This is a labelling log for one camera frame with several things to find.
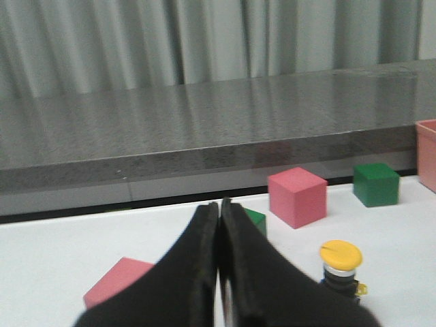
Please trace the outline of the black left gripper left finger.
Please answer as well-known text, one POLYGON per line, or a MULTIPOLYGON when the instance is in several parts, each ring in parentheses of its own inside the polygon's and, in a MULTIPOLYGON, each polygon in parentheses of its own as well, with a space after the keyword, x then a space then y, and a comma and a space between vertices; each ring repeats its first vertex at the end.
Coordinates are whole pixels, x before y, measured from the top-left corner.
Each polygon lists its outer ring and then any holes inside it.
POLYGON ((217 203, 199 205, 171 249, 145 275, 87 310, 77 326, 213 326, 217 203))

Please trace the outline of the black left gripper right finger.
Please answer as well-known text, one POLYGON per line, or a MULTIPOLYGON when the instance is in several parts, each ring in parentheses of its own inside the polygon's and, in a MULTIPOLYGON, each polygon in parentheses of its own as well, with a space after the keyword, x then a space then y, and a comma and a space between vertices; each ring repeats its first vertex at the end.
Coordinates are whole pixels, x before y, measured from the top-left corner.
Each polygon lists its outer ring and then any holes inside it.
POLYGON ((378 326, 372 313, 288 262, 244 208, 221 203, 219 274, 229 326, 378 326))

